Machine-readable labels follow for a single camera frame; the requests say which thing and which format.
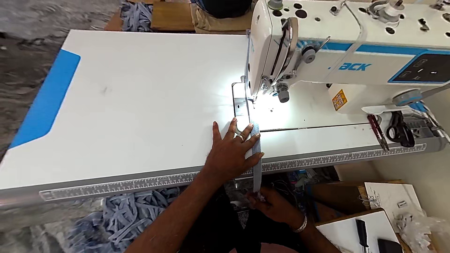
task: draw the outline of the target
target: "jack logo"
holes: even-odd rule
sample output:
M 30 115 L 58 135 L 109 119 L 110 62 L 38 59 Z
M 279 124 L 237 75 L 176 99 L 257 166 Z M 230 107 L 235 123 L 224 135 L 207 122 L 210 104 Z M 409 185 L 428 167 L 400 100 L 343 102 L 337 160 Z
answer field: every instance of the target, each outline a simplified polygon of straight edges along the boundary
M 371 64 L 365 63 L 344 63 L 339 67 L 339 70 L 361 70 L 365 71 L 365 68 L 370 66 Z

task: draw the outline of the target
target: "scissors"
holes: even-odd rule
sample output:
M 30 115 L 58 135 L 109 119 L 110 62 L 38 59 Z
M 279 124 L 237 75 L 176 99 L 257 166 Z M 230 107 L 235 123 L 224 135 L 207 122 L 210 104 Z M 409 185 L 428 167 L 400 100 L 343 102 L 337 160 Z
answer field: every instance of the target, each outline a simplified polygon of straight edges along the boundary
M 369 120 L 370 126 L 372 127 L 373 133 L 377 137 L 378 143 L 381 145 L 384 151 L 389 151 L 389 147 L 387 146 L 386 139 L 384 138 L 383 131 L 381 130 L 380 125 L 378 124 L 377 118 L 373 114 L 367 115 L 367 119 Z
M 391 130 L 394 132 L 394 137 L 391 137 Z M 403 121 L 401 111 L 392 112 L 390 125 L 386 129 L 386 136 L 391 141 L 398 142 L 406 148 L 412 148 L 415 145 L 413 132 Z

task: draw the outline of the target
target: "ruler markings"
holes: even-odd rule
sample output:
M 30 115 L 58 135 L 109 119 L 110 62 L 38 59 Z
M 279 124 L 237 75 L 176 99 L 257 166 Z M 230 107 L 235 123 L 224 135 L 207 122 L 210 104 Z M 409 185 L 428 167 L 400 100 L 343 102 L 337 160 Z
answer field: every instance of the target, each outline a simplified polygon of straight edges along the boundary
M 391 148 L 388 152 L 384 152 L 382 149 L 374 149 L 369 151 L 350 152 L 344 154 L 334 154 L 310 158 L 300 158 L 288 161 L 263 163 L 262 172 L 269 172 L 290 168 L 301 168 L 312 165 L 321 165 L 321 164 L 325 165 L 331 163 L 362 160 L 367 158 L 384 157 L 395 154 L 421 152 L 424 151 L 426 147 L 427 147 L 426 144 L 417 144 L 412 148 L 404 148 L 404 147 Z M 80 196 L 83 197 L 91 196 L 101 193 L 115 193 L 123 190 L 143 189 L 155 186 L 167 185 L 168 187 L 170 187 L 170 185 L 173 184 L 192 182 L 192 180 L 194 180 L 195 175 L 197 174 L 198 172 L 188 172 L 166 176 L 154 176 L 133 180 L 42 190 L 39 192 L 39 195 L 44 201 L 49 201 L 57 199 L 70 199 Z M 252 174 L 252 171 L 249 170 L 244 174 Z

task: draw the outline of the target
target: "ring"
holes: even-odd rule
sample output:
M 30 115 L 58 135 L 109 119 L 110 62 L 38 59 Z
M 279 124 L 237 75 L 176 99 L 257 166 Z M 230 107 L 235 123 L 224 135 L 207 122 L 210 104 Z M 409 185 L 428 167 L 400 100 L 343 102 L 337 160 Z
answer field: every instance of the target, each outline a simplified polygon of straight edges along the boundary
M 244 142 L 244 137 L 242 137 L 242 135 L 238 134 L 236 137 L 241 137 L 242 142 Z

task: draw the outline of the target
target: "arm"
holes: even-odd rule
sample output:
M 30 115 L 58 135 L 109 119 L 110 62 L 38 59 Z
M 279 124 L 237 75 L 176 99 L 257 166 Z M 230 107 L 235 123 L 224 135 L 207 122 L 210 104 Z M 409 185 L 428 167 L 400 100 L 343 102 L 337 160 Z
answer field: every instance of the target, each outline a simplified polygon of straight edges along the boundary
M 276 190 L 263 187 L 261 194 L 265 197 L 266 202 L 248 196 L 253 207 L 274 221 L 287 223 L 293 229 L 301 227 L 305 218 L 303 213 L 293 207 Z M 309 220 L 306 228 L 298 234 L 311 253 L 341 253 Z
M 264 153 L 256 153 L 245 159 L 245 153 L 252 148 L 259 134 L 242 143 L 234 138 L 236 118 L 230 123 L 228 132 L 222 139 L 219 126 L 213 123 L 212 149 L 205 166 L 191 185 L 147 227 L 128 247 L 126 253 L 159 252 L 175 253 L 185 236 L 202 212 L 212 195 L 226 181 L 233 179 L 256 165 Z M 244 140 L 252 131 L 250 124 L 242 132 Z

